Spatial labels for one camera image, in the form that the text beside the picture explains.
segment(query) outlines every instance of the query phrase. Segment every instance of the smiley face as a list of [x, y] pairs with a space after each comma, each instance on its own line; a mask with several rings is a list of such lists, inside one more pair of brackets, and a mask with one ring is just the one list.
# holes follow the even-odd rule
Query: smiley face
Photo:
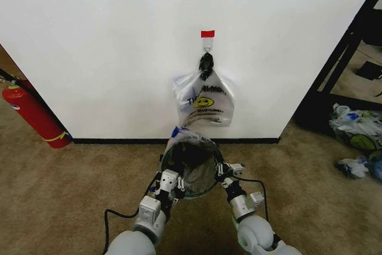
[[213, 99], [205, 98], [205, 97], [199, 97], [196, 99], [195, 103], [193, 104], [193, 107], [210, 107], [215, 102]]

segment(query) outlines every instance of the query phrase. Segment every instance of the red fire extinguisher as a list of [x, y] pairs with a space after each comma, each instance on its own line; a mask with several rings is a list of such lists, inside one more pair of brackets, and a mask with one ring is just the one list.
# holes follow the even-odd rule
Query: red fire extinguisher
[[54, 119], [42, 101], [35, 96], [36, 94], [36, 90], [29, 81], [19, 80], [16, 80], [14, 84], [11, 84], [2, 92], [4, 100], [11, 104], [13, 109], [15, 109], [52, 148], [62, 148], [68, 145], [71, 141], [69, 134], [58, 125], [57, 120]]

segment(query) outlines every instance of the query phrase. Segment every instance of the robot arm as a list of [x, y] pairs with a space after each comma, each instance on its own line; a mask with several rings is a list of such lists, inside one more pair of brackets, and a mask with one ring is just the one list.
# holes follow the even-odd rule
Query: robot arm
[[264, 202], [261, 192], [250, 195], [240, 187], [238, 177], [244, 167], [241, 164], [218, 164], [215, 179], [227, 192], [227, 201], [232, 208], [240, 246], [250, 255], [302, 255], [297, 249], [286, 245], [272, 230], [271, 225], [254, 215]]
[[171, 207], [184, 198], [184, 181], [175, 171], [165, 170], [158, 182], [155, 198], [144, 196], [139, 203], [133, 231], [119, 234], [111, 243], [107, 255], [155, 255]]
[[[239, 180], [244, 167], [241, 164], [217, 165], [215, 179], [227, 192], [240, 246], [251, 255], [301, 255], [286, 245], [272, 230], [267, 220], [254, 213], [264, 202], [261, 192], [250, 195], [240, 187]], [[170, 209], [184, 197], [184, 181], [173, 170], [165, 170], [159, 182], [155, 198], [145, 196], [139, 204], [138, 217], [133, 231], [119, 234], [111, 243], [107, 255], [155, 255], [157, 245], [170, 219]]]

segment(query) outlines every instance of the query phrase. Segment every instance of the red tape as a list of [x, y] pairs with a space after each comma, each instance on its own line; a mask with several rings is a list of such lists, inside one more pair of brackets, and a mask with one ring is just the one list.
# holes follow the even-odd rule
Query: red tape
[[213, 37], [215, 37], [215, 30], [202, 31], [201, 37], [202, 38], [213, 38]]

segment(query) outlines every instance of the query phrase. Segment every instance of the black baseboard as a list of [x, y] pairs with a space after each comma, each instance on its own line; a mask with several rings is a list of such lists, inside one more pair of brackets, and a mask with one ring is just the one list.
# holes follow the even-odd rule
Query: black baseboard
[[[267, 137], [267, 138], [246, 138], [246, 139], [212, 139], [216, 143], [279, 143], [280, 138]], [[168, 139], [73, 139], [74, 143], [86, 144], [113, 144], [113, 145], [163, 145], [166, 144]]]

